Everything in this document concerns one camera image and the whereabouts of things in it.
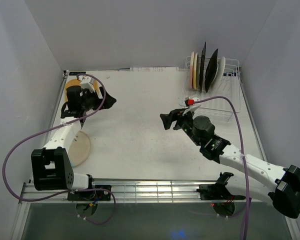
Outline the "orange woven square plate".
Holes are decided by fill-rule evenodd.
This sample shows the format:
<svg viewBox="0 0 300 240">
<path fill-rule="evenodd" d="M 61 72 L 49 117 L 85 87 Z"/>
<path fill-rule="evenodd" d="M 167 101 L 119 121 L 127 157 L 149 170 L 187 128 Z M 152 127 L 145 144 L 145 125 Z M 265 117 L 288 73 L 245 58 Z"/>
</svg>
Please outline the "orange woven square plate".
<svg viewBox="0 0 300 240">
<path fill-rule="evenodd" d="M 80 86 L 80 81 L 77 79 L 77 78 L 73 78 L 71 80 L 69 80 L 66 84 L 65 84 L 65 94 L 67 94 L 68 92 L 68 88 L 72 87 L 72 86 Z M 95 92 L 97 93 L 97 95 L 100 97 L 101 96 L 101 93 L 100 93 L 100 90 L 99 90 L 99 84 L 98 82 L 95 80 L 95 84 L 94 84 L 94 87 L 95 87 Z"/>
</svg>

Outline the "blue cream round plate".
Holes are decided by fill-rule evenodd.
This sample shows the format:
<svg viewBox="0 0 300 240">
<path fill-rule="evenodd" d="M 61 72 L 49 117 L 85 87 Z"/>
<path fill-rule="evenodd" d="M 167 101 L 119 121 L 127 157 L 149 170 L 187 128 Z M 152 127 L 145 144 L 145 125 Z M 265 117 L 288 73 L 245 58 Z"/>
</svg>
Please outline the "blue cream round plate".
<svg viewBox="0 0 300 240">
<path fill-rule="evenodd" d="M 77 167 L 87 160 L 90 155 L 91 148 L 92 144 L 90 137 L 85 132 L 79 131 L 67 152 L 71 166 Z"/>
</svg>

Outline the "pink cream round plate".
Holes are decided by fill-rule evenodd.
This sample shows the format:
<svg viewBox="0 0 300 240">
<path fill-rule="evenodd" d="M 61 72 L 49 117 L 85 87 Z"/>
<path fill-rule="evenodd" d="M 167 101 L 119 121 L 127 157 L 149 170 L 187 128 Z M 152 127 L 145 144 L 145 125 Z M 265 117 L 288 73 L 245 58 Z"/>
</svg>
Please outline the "pink cream round plate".
<svg viewBox="0 0 300 240">
<path fill-rule="evenodd" d="M 189 67 L 189 81 L 191 89 L 195 89 L 194 87 L 194 58 L 195 52 L 193 51 L 190 56 L 190 67 Z"/>
</svg>

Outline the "black floral square plate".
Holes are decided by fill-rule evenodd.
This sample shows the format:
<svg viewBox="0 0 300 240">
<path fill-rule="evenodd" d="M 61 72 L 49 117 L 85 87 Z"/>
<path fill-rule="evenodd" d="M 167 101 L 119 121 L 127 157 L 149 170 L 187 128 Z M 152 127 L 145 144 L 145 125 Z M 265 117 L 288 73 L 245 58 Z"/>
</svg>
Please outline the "black floral square plate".
<svg viewBox="0 0 300 240">
<path fill-rule="evenodd" d="M 207 93 L 209 91 L 209 88 L 215 78 L 215 75 L 217 73 L 217 68 L 218 68 L 218 48 L 213 52 L 209 63 L 206 68 L 206 73 L 205 73 L 205 81 L 204 81 L 204 89 L 205 92 Z"/>
</svg>

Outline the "cream floral square plate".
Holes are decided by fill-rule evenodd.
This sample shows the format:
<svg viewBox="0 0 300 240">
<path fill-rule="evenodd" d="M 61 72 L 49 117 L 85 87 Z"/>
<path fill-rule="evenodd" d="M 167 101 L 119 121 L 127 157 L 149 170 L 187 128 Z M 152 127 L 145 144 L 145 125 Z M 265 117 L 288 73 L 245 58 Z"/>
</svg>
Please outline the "cream floral square plate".
<svg viewBox="0 0 300 240">
<path fill-rule="evenodd" d="M 205 72 L 206 46 L 207 46 L 207 43 L 205 42 L 204 46 L 203 46 L 203 49 L 201 51 L 200 69 L 199 69 L 199 90 L 200 90 L 200 93 L 202 93 L 202 89 L 203 89 L 204 72 Z"/>
</svg>

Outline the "yellow cream round plate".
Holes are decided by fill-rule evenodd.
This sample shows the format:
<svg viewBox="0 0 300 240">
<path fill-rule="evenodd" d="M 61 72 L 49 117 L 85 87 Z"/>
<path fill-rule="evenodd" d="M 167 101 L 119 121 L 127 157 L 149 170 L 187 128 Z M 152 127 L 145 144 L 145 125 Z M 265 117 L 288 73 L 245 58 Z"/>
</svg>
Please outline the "yellow cream round plate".
<svg viewBox="0 0 300 240">
<path fill-rule="evenodd" d="M 198 53 L 194 54 L 194 63 L 193 63 L 193 85 L 194 85 L 194 90 L 198 89 L 199 85 L 199 59 L 198 59 Z"/>
</svg>

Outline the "green rimmed white plate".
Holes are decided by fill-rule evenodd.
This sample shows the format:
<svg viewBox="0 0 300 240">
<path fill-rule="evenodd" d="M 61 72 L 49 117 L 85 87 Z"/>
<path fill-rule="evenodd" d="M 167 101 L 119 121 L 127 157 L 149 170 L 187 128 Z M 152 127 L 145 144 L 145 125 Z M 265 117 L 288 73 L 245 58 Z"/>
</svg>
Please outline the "green rimmed white plate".
<svg viewBox="0 0 300 240">
<path fill-rule="evenodd" d="M 226 58 L 222 56 L 218 61 L 217 61 L 217 71 L 214 77 L 213 82 L 218 82 L 222 79 L 224 70 L 226 66 Z"/>
</svg>

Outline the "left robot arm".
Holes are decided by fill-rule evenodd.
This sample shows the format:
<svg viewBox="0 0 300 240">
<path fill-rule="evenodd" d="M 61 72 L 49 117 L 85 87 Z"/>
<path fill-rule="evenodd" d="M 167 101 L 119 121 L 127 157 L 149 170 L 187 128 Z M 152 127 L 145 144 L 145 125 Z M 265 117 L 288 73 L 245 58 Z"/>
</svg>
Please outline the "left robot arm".
<svg viewBox="0 0 300 240">
<path fill-rule="evenodd" d="M 41 149 L 31 153 L 32 173 L 38 191 L 78 190 L 85 199 L 96 195 L 92 176 L 73 171 L 68 151 L 82 129 L 87 112 L 110 109 L 117 100 L 100 87 L 102 97 L 95 90 L 73 85 L 66 89 L 67 101 L 62 105 L 60 128 Z"/>
</svg>

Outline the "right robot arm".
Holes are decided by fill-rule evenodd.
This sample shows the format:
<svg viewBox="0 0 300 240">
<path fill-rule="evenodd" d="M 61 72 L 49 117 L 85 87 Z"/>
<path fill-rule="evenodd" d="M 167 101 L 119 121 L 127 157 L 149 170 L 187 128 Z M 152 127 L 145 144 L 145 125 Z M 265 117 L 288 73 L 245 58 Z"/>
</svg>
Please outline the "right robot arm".
<svg viewBox="0 0 300 240">
<path fill-rule="evenodd" d="M 194 116 L 194 112 L 186 108 L 162 113 L 160 119 L 165 130 L 183 130 L 206 159 L 247 174 L 248 178 L 245 179 L 232 172 L 220 173 L 214 184 L 198 187 L 197 192 L 202 200 L 251 198 L 271 204 L 286 217 L 299 217 L 299 167 L 283 167 L 250 154 L 244 155 L 228 140 L 215 134 L 215 126 L 208 117 Z"/>
</svg>

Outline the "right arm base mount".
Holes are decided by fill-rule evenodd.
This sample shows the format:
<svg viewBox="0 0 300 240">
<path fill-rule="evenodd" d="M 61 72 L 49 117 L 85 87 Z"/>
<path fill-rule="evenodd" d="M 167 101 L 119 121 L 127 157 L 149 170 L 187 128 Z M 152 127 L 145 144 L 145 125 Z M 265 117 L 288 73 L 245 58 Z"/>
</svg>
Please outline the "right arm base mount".
<svg viewBox="0 0 300 240">
<path fill-rule="evenodd" d="M 200 184 L 196 191 L 201 200 L 245 200 L 246 197 L 239 194 L 231 194 L 227 189 L 228 180 L 234 176 L 231 172 L 220 172 L 219 178 L 213 184 Z"/>
</svg>

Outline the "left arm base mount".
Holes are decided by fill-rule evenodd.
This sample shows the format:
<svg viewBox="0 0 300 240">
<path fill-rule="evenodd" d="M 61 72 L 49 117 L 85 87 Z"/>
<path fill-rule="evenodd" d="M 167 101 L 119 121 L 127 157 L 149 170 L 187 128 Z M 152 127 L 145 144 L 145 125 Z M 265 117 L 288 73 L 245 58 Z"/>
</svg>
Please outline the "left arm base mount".
<svg viewBox="0 0 300 240">
<path fill-rule="evenodd" d="M 95 185 L 94 188 L 101 189 L 101 190 L 94 190 L 94 191 L 80 191 L 75 193 L 69 193 L 67 195 L 68 201 L 89 201 L 93 202 L 95 200 L 98 201 L 110 201 L 111 194 L 108 191 L 112 190 L 111 185 Z"/>
</svg>

